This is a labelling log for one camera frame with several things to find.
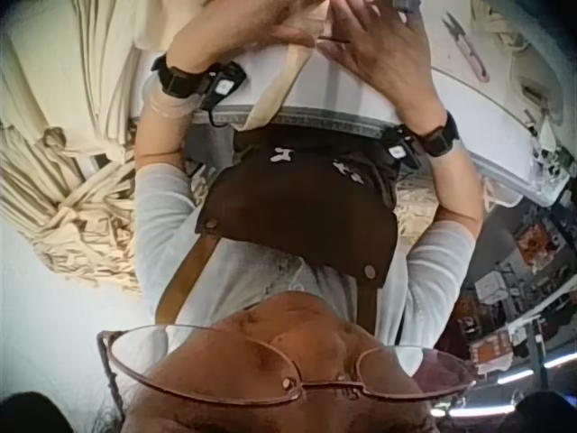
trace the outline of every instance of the sleeve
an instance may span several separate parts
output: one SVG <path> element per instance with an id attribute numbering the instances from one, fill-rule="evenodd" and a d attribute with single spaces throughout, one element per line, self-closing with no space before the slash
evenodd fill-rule
<path id="1" fill-rule="evenodd" d="M 136 277 L 146 290 L 167 246 L 195 207 L 187 175 L 168 164 L 139 170 L 134 196 Z"/>
<path id="2" fill-rule="evenodd" d="M 433 223 L 411 249 L 401 344 L 435 345 L 459 297 L 474 249 L 472 234 L 453 221 Z"/>

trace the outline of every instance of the brown apron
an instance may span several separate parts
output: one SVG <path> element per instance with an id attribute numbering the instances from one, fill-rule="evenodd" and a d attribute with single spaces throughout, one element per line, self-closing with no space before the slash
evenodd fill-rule
<path id="1" fill-rule="evenodd" d="M 365 156 L 368 143 L 374 141 L 296 126 L 237 134 L 243 159 L 210 189 L 197 221 L 201 236 L 164 291 L 156 322 L 175 322 L 224 237 L 353 276 L 357 323 L 374 334 L 377 290 L 387 278 L 398 228 L 394 183 Z"/>

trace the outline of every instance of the scissors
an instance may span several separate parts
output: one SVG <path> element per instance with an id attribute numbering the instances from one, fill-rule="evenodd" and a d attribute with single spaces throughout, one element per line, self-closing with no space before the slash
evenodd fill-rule
<path id="1" fill-rule="evenodd" d="M 490 81 L 489 73 L 483 64 L 483 60 L 481 60 L 481 56 L 475 49 L 475 46 L 472 44 L 471 40 L 465 33 L 465 30 L 455 19 L 455 17 L 449 13 L 447 13 L 447 17 L 449 22 L 443 20 L 443 24 L 451 36 L 454 37 L 457 47 L 459 47 L 459 51 L 463 54 L 463 56 L 465 56 L 465 59 L 469 65 L 471 65 L 471 68 L 477 76 L 477 79 L 481 83 L 488 83 Z"/>

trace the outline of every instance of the hand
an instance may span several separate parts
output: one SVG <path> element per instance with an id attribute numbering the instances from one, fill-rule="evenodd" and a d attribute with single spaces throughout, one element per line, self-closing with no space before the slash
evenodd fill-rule
<path id="1" fill-rule="evenodd" d="M 255 43 L 315 46 L 298 28 L 281 25 L 292 14 L 323 0 L 211 0 L 170 46 L 169 66 L 200 73 L 229 51 Z"/>
<path id="2" fill-rule="evenodd" d="M 446 124 L 431 75 L 431 52 L 420 13 L 403 23 L 391 0 L 331 0 L 334 36 L 317 48 L 374 87 L 409 129 L 427 135 Z"/>

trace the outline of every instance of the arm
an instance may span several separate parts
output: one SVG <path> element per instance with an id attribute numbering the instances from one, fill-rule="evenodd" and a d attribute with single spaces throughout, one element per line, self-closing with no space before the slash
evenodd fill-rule
<path id="1" fill-rule="evenodd" d="M 318 45 L 337 61 L 385 96 L 407 127 L 428 135 L 444 126 L 447 114 L 436 94 L 431 73 L 431 54 L 420 13 L 403 23 L 390 0 L 376 0 L 375 10 L 363 0 L 333 0 L 339 39 Z M 435 221 L 454 221 L 479 236 L 483 220 L 479 176 L 467 151 L 456 143 L 440 158 L 429 158 L 439 209 Z"/>
<path id="2" fill-rule="evenodd" d="M 319 0 L 300 2 L 302 7 Z M 262 41 L 293 42 L 312 45 L 312 37 L 299 29 L 277 25 L 287 17 L 290 0 L 213 0 L 175 37 L 167 52 L 169 67 L 201 74 L 226 53 Z M 151 108 L 151 99 L 156 109 Z M 136 169 L 150 164 L 167 163 L 183 169 L 180 145 L 190 125 L 191 116 L 168 118 L 162 112 L 183 101 L 165 95 L 155 86 L 145 101 L 135 143 Z"/>

